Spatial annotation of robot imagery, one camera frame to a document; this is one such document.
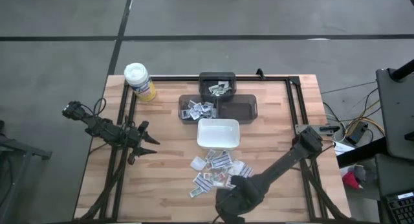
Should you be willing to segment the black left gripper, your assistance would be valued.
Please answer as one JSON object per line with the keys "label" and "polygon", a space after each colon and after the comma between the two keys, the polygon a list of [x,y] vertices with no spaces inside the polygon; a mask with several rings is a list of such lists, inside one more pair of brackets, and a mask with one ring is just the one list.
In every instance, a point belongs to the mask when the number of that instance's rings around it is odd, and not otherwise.
{"label": "black left gripper", "polygon": [[135,159],[137,157],[157,153],[155,150],[149,150],[141,147],[142,141],[148,142],[150,144],[160,144],[160,142],[148,134],[146,130],[148,126],[149,122],[143,121],[138,127],[130,127],[129,130],[124,134],[125,137],[122,141],[122,146],[132,149],[132,152],[127,158],[127,163],[130,165],[134,165]]}

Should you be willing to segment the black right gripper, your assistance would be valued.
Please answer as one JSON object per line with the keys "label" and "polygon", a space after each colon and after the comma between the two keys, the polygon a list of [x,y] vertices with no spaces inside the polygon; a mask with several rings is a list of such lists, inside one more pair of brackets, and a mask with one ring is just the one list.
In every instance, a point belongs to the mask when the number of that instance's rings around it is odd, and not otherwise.
{"label": "black right gripper", "polygon": [[244,223],[241,214],[252,211],[264,200],[263,178],[260,175],[247,178],[235,175],[230,181],[235,183],[235,187],[217,190],[215,209],[225,223]]}

